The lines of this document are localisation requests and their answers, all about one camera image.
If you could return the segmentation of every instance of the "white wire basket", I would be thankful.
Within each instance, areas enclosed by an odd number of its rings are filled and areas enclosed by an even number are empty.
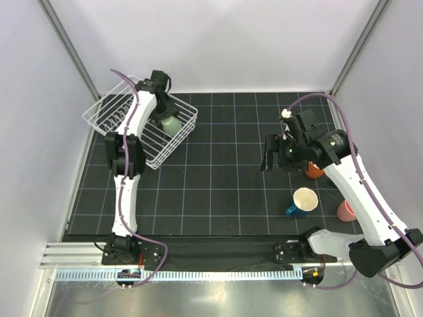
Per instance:
[[[136,83],[141,80],[133,75],[128,77]],[[177,118],[182,124],[182,129],[174,137],[171,137],[161,129],[161,126],[157,127],[150,119],[147,121],[141,136],[147,165],[154,170],[160,167],[176,147],[182,143],[194,129],[197,120],[198,111],[195,107],[171,94],[169,96],[179,109]],[[130,109],[133,97],[133,90],[122,81],[84,112],[82,117],[97,132],[106,135],[110,131],[117,130],[122,123]]]

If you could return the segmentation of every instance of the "table surface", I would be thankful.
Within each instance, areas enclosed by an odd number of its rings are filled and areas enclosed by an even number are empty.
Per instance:
[[[280,169],[261,172],[263,142],[282,127],[279,113],[304,93],[176,94],[197,107],[194,131],[158,170],[146,168],[137,190],[140,234],[299,234],[320,226],[362,233],[357,221],[336,217],[341,193],[323,176]],[[329,106],[308,99],[294,113],[312,109],[327,131],[334,130]],[[297,188],[307,187],[319,205],[304,219],[284,215]],[[95,133],[66,234],[110,234],[116,191],[106,164],[103,136]]]

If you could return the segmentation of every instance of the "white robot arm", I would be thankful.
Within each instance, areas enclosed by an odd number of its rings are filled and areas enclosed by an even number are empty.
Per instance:
[[[140,142],[141,134],[149,119],[152,119],[155,124],[161,123],[165,133],[171,137],[175,136],[182,127],[175,118],[178,107],[165,92],[168,83],[170,88],[170,82],[170,77],[162,71],[153,71],[150,79],[138,82],[135,85],[137,96],[132,98],[128,114],[116,131],[108,132],[104,137],[108,166],[113,173],[116,188],[115,219],[109,243],[105,248],[107,254],[114,256],[119,253],[136,258],[139,253],[137,241],[128,229],[132,232],[137,231],[135,219],[137,187],[146,164],[145,153]],[[123,148],[125,135],[128,158]],[[121,183],[126,168],[128,177],[122,189]],[[119,209],[128,229],[122,223]]]
[[[142,131],[147,123],[151,113],[157,106],[157,99],[155,94],[151,94],[148,91],[138,91],[139,97],[139,104],[137,111],[134,113],[134,116],[131,120],[131,124],[129,130],[127,132],[128,135],[136,135],[137,137],[141,137]],[[129,114],[132,114],[137,103],[136,98],[132,98],[132,104],[130,109],[128,110]],[[124,128],[126,127],[126,123],[129,119],[129,115],[127,115],[123,122],[120,124],[119,128],[116,132],[119,135],[124,134]],[[116,202],[115,202],[115,217],[114,217],[114,224],[112,232],[117,236],[126,236],[128,231],[123,226],[120,218],[119,218],[119,210],[118,210],[118,198],[119,192],[121,187],[121,182],[123,175],[114,175],[114,184],[116,188]],[[122,193],[122,214],[126,223],[128,224],[129,228],[137,232],[137,221],[135,219],[135,206],[136,206],[136,199],[137,199],[137,187],[139,182],[140,174],[135,175],[132,179],[128,179],[125,182],[124,191]]]
[[[340,190],[354,210],[364,233],[353,235],[312,229],[300,235],[302,242],[299,243],[304,245],[302,250],[308,251],[309,254],[327,254],[351,261],[366,277],[373,277],[410,252],[410,247],[393,230],[393,226],[387,222],[372,200],[363,180],[356,172],[353,155],[363,172],[364,180],[397,230],[415,246],[423,242],[420,230],[408,229],[383,199],[365,171],[357,150],[351,153],[344,131],[325,133],[316,122],[312,110],[295,116],[282,112],[282,121],[288,125],[289,133],[283,136],[266,136],[262,170],[272,169],[272,153],[278,153],[278,165],[287,172],[304,171],[309,161],[314,162]]]

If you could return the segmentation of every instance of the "black bracket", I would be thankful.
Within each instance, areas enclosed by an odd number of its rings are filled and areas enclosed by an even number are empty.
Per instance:
[[[320,227],[312,228],[300,234],[298,241],[278,242],[274,247],[275,260],[279,264],[300,264],[300,263],[320,263],[321,254],[312,251],[308,238],[315,232],[321,230]],[[325,255],[326,263],[335,263],[338,259],[334,256]]]
[[[101,264],[156,266],[160,262],[160,254],[160,247],[154,243],[139,241],[134,236],[116,236],[112,233],[108,244],[104,246]]]
[[[155,125],[159,125],[161,120],[177,116],[179,113],[179,108],[167,94],[171,88],[172,79],[164,71],[153,71],[150,79],[146,78],[135,85],[137,91],[148,91],[156,96],[157,105],[150,115]]]
[[[108,132],[104,137],[107,164],[114,176],[124,175],[125,171],[125,151],[122,148],[124,144],[123,137],[117,132]],[[133,179],[134,176],[142,174],[144,171],[146,158],[141,142],[134,134],[127,135],[126,143],[128,144],[130,161],[128,176]]]

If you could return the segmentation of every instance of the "grid line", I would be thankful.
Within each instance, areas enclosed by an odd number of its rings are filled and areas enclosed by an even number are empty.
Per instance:
[[[107,178],[107,184],[110,181],[110,175],[112,175],[112,170],[110,169],[110,172],[108,173],[108,178]],[[98,221],[98,225],[97,225],[97,230],[96,230],[96,234],[98,234],[98,230],[100,229],[100,224],[101,224],[101,217],[103,215],[103,211],[104,211],[104,203],[106,202],[106,196],[107,196],[107,191],[104,191],[104,198],[103,198],[103,204],[101,206],[101,212],[100,212],[100,220]]]
[[[156,225],[157,203],[159,201],[159,188],[160,188],[160,179],[161,179],[161,169],[162,169],[162,166],[159,167],[159,179],[157,180],[157,193],[156,193],[156,202],[155,202],[155,206],[154,206],[153,228],[151,229],[151,234],[154,234],[154,228],[155,228],[155,225]]]
[[[91,141],[93,140],[94,136],[95,136],[95,139],[94,139],[94,142],[95,142],[97,140],[97,135],[95,135],[95,134],[93,134],[93,136],[91,137]],[[93,151],[94,150],[94,145],[93,146],[90,145],[90,149],[91,149],[91,153],[90,153],[90,158],[88,159],[88,163],[91,162],[91,157],[93,156],[93,153],[94,153],[94,151]],[[88,168],[85,170],[84,179],[83,179],[83,181],[81,183],[81,187],[82,188],[84,187],[85,178],[87,178],[87,174],[88,174]],[[74,207],[75,208],[75,213],[76,213],[76,210],[78,209],[79,200],[81,200],[82,188],[79,188],[78,189],[79,190],[79,195],[78,195],[77,203],[75,204],[75,207]],[[74,222],[75,222],[75,216],[72,218],[71,225],[69,226],[69,234],[71,234],[71,232],[72,232],[72,227],[73,227],[73,223]]]
[[[182,236],[182,228],[184,226],[184,203],[185,203],[185,183],[186,183],[186,160],[188,159],[188,138],[190,135],[186,136],[186,149],[185,149],[185,171],[184,171],[184,191],[182,192],[182,218],[180,220],[180,235]]]
[[[299,107],[301,108],[301,111],[303,111],[303,107],[301,105],[301,101],[299,102]],[[315,179],[315,182],[316,182],[316,191],[317,191],[317,195],[319,197],[319,202],[320,202],[320,209],[322,211],[323,224],[325,225],[325,228],[326,228],[325,213],[323,213],[323,204],[322,204],[322,199],[320,197],[320,191],[319,191],[319,185],[317,183],[317,179]]]
[[[90,213],[78,213],[75,215],[76,217],[98,217],[98,215],[92,215]],[[136,217],[182,217],[182,215],[135,215]],[[103,215],[101,217],[114,217],[114,215]],[[184,217],[203,217],[203,218],[208,218],[210,217],[209,215],[184,215]],[[238,215],[212,215],[212,218],[218,218],[218,217],[233,217],[233,218],[239,218]],[[291,218],[292,216],[287,216],[287,215],[241,215],[241,218],[243,217],[247,217],[247,218]],[[307,217],[315,217],[315,218],[321,218],[322,216],[320,215],[308,215]],[[325,215],[326,218],[335,218],[338,217],[336,215]]]
[[[186,188],[187,190],[210,190],[210,188]],[[211,190],[291,190],[292,188],[212,188]],[[336,188],[322,188],[338,192]],[[114,188],[80,188],[80,190],[115,190]],[[183,190],[182,188],[138,188],[137,190]]]
[[[233,120],[235,125],[235,158],[237,159],[237,194],[238,194],[238,225],[239,234],[241,234],[241,206],[239,202],[239,169],[238,169],[238,136],[237,136],[237,107],[235,106],[235,93],[233,94]]]
[[[210,123],[213,122],[213,94],[211,94],[211,106],[210,106]],[[213,135],[213,125],[210,124],[210,198],[209,198],[209,235],[212,235],[212,135]]]
[[[281,111],[280,105],[279,105],[279,97],[278,97],[278,94],[276,94],[276,101],[278,102],[279,114],[282,115],[282,111]],[[280,127],[282,129],[282,137],[283,137],[283,135],[284,135],[284,125],[282,124],[282,121],[280,123]],[[290,172],[288,172],[288,179],[289,179],[289,188],[291,190],[291,196],[292,196],[292,199],[293,199],[293,189],[292,189],[292,181],[291,181],[291,173]],[[295,228],[297,229],[297,234],[299,234],[297,217],[294,217],[294,219],[295,219]]]
[[[258,140],[261,141],[260,135],[260,124],[258,119],[258,107],[257,107],[257,93],[254,93],[254,97],[256,99],[256,114],[257,114],[257,128],[258,128]],[[260,157],[263,158],[262,147],[260,147]],[[264,179],[264,173],[262,172],[263,177],[263,188],[264,188],[264,203],[266,204],[266,216],[267,216],[267,232],[270,234],[270,225],[269,225],[269,210],[267,208],[267,195],[266,195],[266,180]]]

